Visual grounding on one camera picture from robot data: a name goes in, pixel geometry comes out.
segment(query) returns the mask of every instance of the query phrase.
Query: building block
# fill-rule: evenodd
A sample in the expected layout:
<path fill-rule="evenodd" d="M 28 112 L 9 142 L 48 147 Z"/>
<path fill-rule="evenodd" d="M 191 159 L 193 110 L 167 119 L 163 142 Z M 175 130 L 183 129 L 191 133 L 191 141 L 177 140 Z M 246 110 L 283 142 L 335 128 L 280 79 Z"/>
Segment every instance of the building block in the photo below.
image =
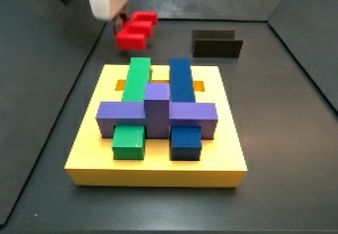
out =
<path fill-rule="evenodd" d="M 199 126 L 202 139 L 214 139 L 218 122 L 212 103 L 169 103 L 169 126 Z"/>
<path fill-rule="evenodd" d="M 143 102 L 145 84 L 151 81 L 151 59 L 132 57 L 123 92 L 123 102 Z"/>
<path fill-rule="evenodd" d="M 132 57 L 123 92 L 123 102 L 143 102 L 145 84 L 151 80 L 151 59 Z M 143 159 L 145 129 L 143 126 L 115 126 L 112 151 L 115 159 Z"/>
<path fill-rule="evenodd" d="M 96 121 L 103 138 L 113 137 L 116 125 L 145 125 L 143 102 L 101 102 Z"/>
<path fill-rule="evenodd" d="M 169 138 L 169 84 L 148 83 L 145 86 L 144 110 L 147 138 Z"/>
<path fill-rule="evenodd" d="M 199 127 L 172 127 L 169 130 L 169 158 L 172 160 L 199 160 L 202 142 Z"/>
<path fill-rule="evenodd" d="M 129 19 L 131 22 L 149 21 L 152 25 L 159 23 L 157 12 L 153 11 L 136 11 Z"/>
<path fill-rule="evenodd" d="M 169 98 L 172 102 L 195 102 L 189 60 L 172 58 L 169 64 Z"/>
<path fill-rule="evenodd" d="M 157 23 L 156 12 L 135 12 L 116 35 L 117 47 L 120 49 L 145 49 L 145 38 L 152 36 L 153 25 Z"/>
<path fill-rule="evenodd" d="M 145 49 L 145 36 L 144 34 L 131 34 L 127 31 L 120 31 L 116 35 L 116 43 L 119 49 Z"/>
<path fill-rule="evenodd" d="M 152 79 L 168 80 L 169 67 L 152 66 Z M 169 141 L 148 139 L 143 161 L 113 160 L 111 139 L 100 137 L 95 116 L 101 100 L 119 102 L 120 91 L 107 91 L 125 79 L 128 65 L 105 65 L 73 140 L 64 169 L 79 186 L 235 188 L 247 174 L 224 85 L 216 66 L 191 66 L 193 79 L 202 80 L 204 92 L 195 101 L 215 103 L 218 124 L 214 140 L 202 141 L 199 161 L 171 161 Z"/>
<path fill-rule="evenodd" d="M 112 140 L 115 160 L 143 160 L 145 131 L 143 126 L 119 125 Z"/>
<path fill-rule="evenodd" d="M 193 57 L 239 57 L 243 41 L 234 31 L 192 31 L 191 39 Z"/>
<path fill-rule="evenodd" d="M 192 76 L 189 68 L 189 59 L 187 58 L 172 58 L 168 60 L 169 64 L 169 94 L 172 102 L 195 102 L 193 94 L 193 85 L 192 85 Z M 195 159 L 199 159 L 202 147 L 195 145 L 200 144 L 200 129 L 199 127 L 171 127 L 171 141 L 176 142 L 184 138 L 185 141 L 183 149 L 185 151 L 193 151 L 191 153 L 195 156 Z M 172 160 L 188 160 L 184 159 L 183 155 L 179 155 L 177 149 L 180 146 L 175 146 L 173 142 L 171 143 L 169 158 Z"/>

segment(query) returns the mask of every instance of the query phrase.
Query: green vertical bar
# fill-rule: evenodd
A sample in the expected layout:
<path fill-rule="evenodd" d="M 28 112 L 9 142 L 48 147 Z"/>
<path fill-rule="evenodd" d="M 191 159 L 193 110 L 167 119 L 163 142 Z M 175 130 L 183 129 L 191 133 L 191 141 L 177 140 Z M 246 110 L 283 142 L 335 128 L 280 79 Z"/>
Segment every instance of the green vertical bar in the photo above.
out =
<path fill-rule="evenodd" d="M 151 81 L 151 59 L 132 57 L 123 92 L 123 102 L 143 102 L 145 84 Z"/>
<path fill-rule="evenodd" d="M 151 59 L 131 58 L 123 92 L 123 102 L 143 102 L 145 84 L 151 81 Z M 143 160 L 145 130 L 143 126 L 117 125 L 113 131 L 112 150 L 116 160 Z"/>

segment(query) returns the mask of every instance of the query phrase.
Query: yellow block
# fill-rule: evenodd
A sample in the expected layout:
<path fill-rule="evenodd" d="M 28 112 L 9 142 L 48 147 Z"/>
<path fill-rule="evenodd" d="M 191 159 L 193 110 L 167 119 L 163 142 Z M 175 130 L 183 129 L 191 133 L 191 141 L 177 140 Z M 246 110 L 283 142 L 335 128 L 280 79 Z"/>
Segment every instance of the yellow block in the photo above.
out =
<path fill-rule="evenodd" d="M 152 66 L 152 70 L 155 80 L 169 79 L 168 66 Z M 100 102 L 121 100 L 123 91 L 113 90 L 127 72 L 127 65 L 103 68 L 64 166 L 73 182 L 88 186 L 238 187 L 247 165 L 216 66 L 191 66 L 192 79 L 204 86 L 204 92 L 195 92 L 195 100 L 215 103 L 219 117 L 214 140 L 203 140 L 200 161 L 171 161 L 169 141 L 159 139 L 147 139 L 143 161 L 113 160 L 112 139 L 100 138 L 95 116 Z"/>

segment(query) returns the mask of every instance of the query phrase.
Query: red block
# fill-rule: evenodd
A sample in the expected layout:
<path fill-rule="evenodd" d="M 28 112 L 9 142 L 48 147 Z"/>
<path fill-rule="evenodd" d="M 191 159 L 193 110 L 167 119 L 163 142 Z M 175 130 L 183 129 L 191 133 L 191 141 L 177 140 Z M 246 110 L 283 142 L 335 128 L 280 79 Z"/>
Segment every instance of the red block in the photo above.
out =
<path fill-rule="evenodd" d="M 120 49 L 145 49 L 145 38 L 152 36 L 153 25 L 157 23 L 156 12 L 135 12 L 116 35 L 117 47 Z"/>

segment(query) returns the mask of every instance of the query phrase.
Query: purple block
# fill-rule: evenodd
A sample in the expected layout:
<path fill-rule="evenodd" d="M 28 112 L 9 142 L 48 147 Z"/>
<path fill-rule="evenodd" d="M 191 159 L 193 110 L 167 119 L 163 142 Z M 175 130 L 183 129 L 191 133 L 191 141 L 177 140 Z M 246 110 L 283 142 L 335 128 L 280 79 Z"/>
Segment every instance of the purple block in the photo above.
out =
<path fill-rule="evenodd" d="M 96 121 L 103 138 L 112 138 L 116 125 L 145 125 L 143 102 L 101 102 Z"/>
<path fill-rule="evenodd" d="M 214 139 L 218 114 L 211 103 L 169 103 L 169 126 L 199 126 L 202 139 Z"/>
<path fill-rule="evenodd" d="M 148 83 L 144 94 L 147 138 L 169 138 L 169 84 Z"/>

